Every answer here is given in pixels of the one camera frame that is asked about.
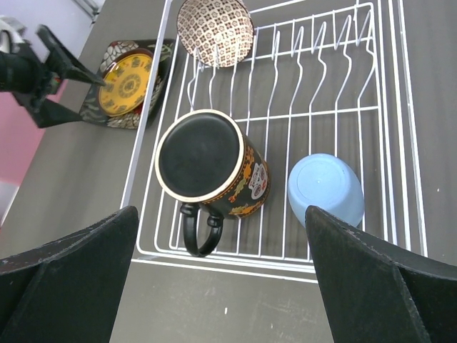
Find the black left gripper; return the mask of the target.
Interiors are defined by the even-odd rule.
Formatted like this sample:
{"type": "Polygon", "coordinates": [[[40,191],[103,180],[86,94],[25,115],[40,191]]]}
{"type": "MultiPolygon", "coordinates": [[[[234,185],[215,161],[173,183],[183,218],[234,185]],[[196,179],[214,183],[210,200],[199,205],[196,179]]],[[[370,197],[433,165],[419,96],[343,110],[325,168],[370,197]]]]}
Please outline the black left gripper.
{"type": "Polygon", "coordinates": [[[87,84],[104,86],[104,79],[87,69],[46,25],[39,24],[36,35],[49,50],[45,64],[30,46],[18,46],[15,53],[1,52],[1,92],[12,93],[40,129],[83,121],[65,106],[46,99],[57,93],[57,74],[87,84]]]}

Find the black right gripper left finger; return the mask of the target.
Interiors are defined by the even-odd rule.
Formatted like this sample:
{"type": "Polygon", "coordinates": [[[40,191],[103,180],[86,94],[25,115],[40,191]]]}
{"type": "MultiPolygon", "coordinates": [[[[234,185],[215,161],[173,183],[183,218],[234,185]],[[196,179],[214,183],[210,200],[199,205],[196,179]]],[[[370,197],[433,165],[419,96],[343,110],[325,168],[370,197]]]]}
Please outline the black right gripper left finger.
{"type": "Polygon", "coordinates": [[[2,342],[109,342],[139,215],[101,221],[1,260],[2,342]]]}

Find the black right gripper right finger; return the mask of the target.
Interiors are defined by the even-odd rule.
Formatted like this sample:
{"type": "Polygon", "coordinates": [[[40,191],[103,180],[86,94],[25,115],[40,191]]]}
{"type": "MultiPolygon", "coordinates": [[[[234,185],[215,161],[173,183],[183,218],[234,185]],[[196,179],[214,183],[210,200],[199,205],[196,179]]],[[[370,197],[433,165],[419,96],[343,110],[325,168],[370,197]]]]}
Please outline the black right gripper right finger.
{"type": "Polygon", "coordinates": [[[323,209],[306,233],[335,342],[455,342],[456,267],[361,231],[323,209]]]}

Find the black floral square plate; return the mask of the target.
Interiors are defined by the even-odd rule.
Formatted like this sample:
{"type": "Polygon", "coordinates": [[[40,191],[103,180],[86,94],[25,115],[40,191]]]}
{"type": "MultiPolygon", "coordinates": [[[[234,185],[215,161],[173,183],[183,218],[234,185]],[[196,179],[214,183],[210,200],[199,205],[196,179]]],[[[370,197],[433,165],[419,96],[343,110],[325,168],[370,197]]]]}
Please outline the black floral square plate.
{"type": "Polygon", "coordinates": [[[155,48],[155,39],[113,41],[107,46],[97,71],[105,85],[90,87],[79,110],[83,121],[138,128],[155,48]]]}

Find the yellow round plate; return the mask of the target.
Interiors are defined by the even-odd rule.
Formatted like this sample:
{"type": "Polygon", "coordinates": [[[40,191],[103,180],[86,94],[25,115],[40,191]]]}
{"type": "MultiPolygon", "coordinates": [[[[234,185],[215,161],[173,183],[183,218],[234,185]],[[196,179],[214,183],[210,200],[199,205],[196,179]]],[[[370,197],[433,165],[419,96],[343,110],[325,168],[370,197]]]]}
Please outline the yellow round plate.
{"type": "Polygon", "coordinates": [[[134,49],[118,57],[104,72],[104,86],[97,99],[108,116],[127,114],[139,106],[146,95],[153,57],[145,49],[134,49]]]}

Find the light blue plastic cup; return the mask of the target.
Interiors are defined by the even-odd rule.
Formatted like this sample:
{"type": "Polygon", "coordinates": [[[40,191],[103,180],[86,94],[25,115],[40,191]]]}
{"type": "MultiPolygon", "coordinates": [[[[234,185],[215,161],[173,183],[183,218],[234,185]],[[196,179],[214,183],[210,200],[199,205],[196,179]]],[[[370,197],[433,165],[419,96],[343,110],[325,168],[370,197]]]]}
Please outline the light blue plastic cup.
{"type": "Polygon", "coordinates": [[[361,182],[343,160],[330,154],[311,154],[299,160],[288,176],[288,202],[301,225],[306,210],[317,206],[357,227],[365,209],[361,182]]]}

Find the black orange patterned mug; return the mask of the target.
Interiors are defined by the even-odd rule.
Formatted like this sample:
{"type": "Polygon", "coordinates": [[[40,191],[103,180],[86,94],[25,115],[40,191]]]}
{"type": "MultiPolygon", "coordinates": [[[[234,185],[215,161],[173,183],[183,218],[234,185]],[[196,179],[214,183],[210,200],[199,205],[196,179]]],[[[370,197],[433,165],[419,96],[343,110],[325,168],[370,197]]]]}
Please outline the black orange patterned mug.
{"type": "Polygon", "coordinates": [[[192,111],[161,137],[154,159],[162,189],[181,204],[184,245],[206,257],[224,220],[252,215],[266,202],[271,176],[263,155],[227,114],[192,111]]]}

